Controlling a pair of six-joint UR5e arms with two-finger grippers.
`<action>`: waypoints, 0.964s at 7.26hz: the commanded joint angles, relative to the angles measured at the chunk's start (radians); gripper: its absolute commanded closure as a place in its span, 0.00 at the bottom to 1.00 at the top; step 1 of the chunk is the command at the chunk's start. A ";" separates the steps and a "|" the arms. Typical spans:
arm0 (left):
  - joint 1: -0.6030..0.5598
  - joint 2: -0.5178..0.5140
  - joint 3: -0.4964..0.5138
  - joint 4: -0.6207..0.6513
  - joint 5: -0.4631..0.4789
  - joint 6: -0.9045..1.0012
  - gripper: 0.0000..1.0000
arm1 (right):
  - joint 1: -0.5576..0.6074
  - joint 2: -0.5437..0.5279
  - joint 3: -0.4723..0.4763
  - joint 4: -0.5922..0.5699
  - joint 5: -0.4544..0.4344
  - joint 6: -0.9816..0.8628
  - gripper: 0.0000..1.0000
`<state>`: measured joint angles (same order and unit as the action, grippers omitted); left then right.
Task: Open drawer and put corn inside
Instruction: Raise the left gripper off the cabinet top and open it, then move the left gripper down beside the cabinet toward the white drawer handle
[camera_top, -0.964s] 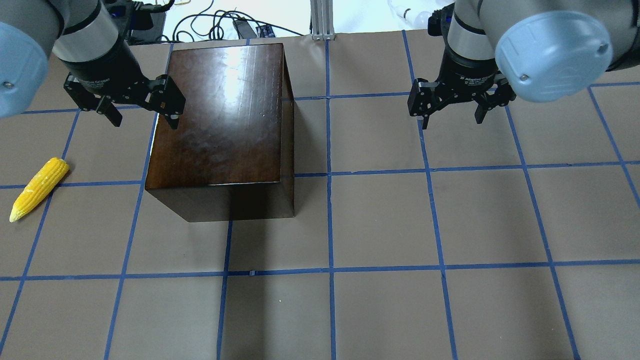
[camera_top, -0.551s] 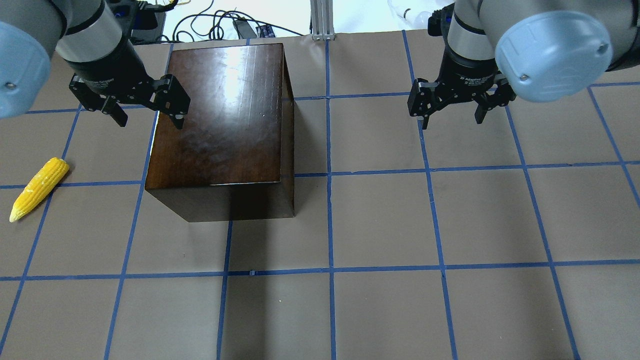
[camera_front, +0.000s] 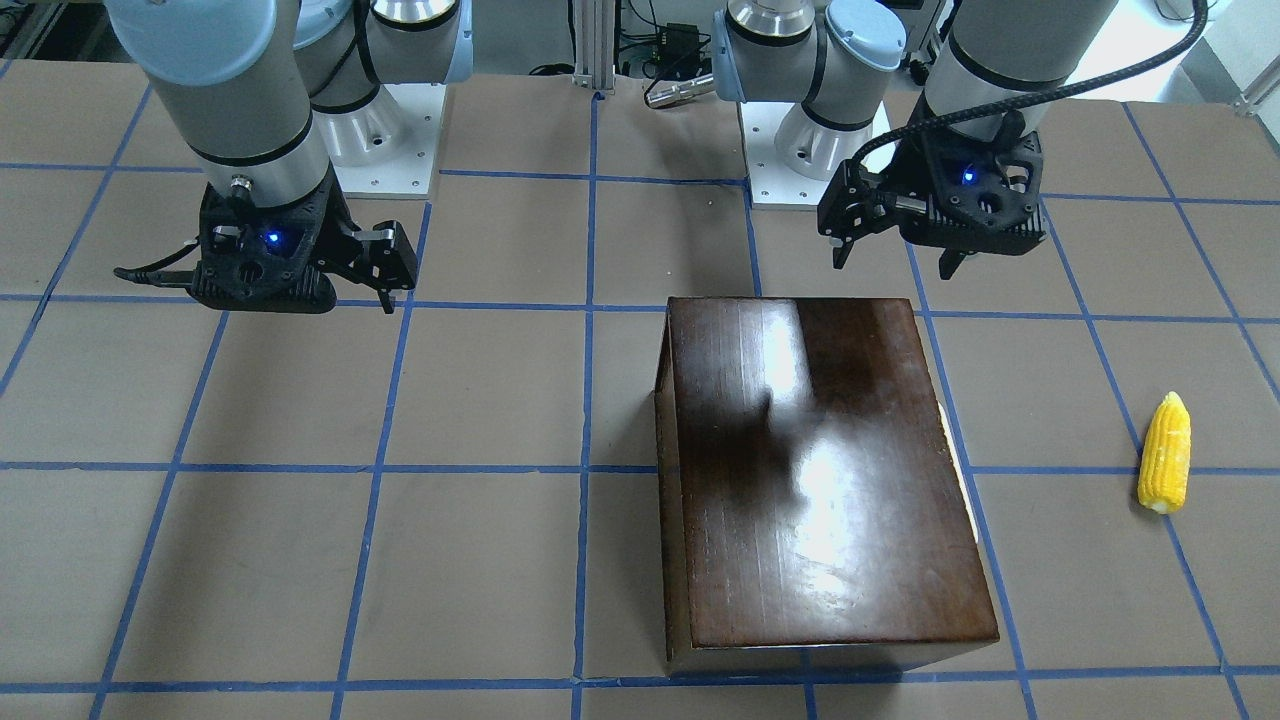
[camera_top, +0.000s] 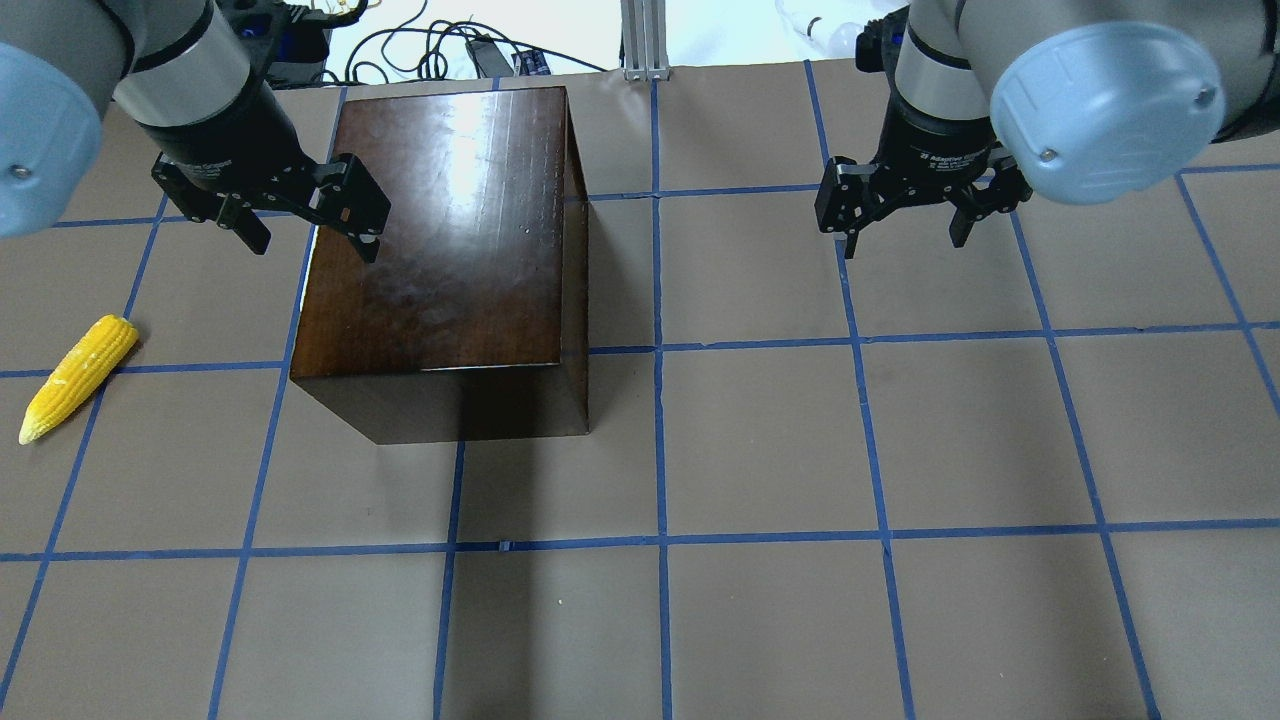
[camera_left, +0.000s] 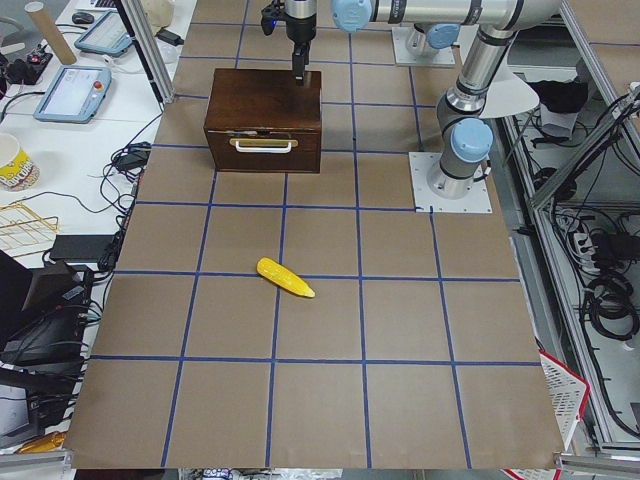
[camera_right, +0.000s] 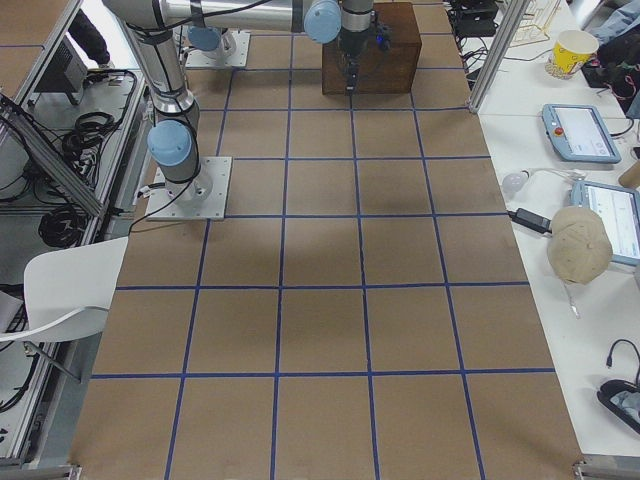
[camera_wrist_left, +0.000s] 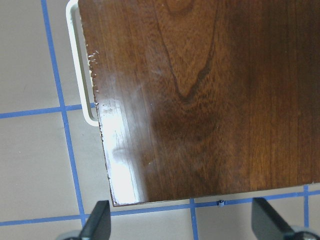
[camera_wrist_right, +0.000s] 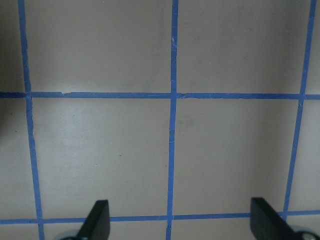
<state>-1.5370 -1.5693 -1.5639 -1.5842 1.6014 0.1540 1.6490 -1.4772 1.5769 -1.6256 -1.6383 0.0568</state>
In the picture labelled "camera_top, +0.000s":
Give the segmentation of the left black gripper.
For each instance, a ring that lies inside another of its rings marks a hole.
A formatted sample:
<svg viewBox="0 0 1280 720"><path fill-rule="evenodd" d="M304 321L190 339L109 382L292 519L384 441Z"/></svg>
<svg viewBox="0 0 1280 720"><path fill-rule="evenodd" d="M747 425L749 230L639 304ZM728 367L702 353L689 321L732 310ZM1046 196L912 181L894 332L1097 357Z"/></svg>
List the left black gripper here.
<svg viewBox="0 0 1280 720"><path fill-rule="evenodd" d="M252 254L268 252L271 233L250 200L335 231L364 263L376 261L390 200L352 152L324 164L308 156L275 97L238 97L206 120L154 126L151 138L193 187L225 195L218 227L236 234Z"/></svg>

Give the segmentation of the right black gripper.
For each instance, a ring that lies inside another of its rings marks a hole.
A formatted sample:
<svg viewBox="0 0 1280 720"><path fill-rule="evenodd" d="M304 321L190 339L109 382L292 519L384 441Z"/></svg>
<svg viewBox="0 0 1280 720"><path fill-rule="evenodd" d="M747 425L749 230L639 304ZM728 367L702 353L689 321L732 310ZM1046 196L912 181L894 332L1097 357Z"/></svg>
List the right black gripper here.
<svg viewBox="0 0 1280 720"><path fill-rule="evenodd" d="M989 169L997 140L989 118L943 119L913 108L890 108L872 164L832 156L814 201L815 222L842 233L844 259L852 260L860 233L878 222L882 208L950 201L948 237L963 249L973 227L992 214L1009 214L1033 188L1015 161L997 161L986 186L972 184Z"/></svg>

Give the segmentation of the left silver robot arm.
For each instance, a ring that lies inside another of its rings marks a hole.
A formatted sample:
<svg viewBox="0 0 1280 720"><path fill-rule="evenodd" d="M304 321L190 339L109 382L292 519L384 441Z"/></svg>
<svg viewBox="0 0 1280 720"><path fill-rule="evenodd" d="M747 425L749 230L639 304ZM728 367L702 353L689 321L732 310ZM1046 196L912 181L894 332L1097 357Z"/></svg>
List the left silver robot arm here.
<svg viewBox="0 0 1280 720"><path fill-rule="evenodd" d="M261 211L343 234L372 263L390 200L353 154L315 161L215 1L5 1L1 231L59 222L119 106L157 146L151 174L189 222L262 255Z"/></svg>

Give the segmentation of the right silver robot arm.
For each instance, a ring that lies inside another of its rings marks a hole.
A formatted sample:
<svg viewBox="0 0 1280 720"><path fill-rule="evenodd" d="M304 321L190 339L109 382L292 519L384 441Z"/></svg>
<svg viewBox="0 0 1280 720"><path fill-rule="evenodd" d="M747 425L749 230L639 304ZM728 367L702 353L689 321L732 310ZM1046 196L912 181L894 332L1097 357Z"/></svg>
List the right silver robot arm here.
<svg viewBox="0 0 1280 720"><path fill-rule="evenodd" d="M952 206L960 249L1037 195L1112 202L1277 129L1275 1L911 1L854 60L890 95L876 154L831 158L815 196L845 258L906 208Z"/></svg>

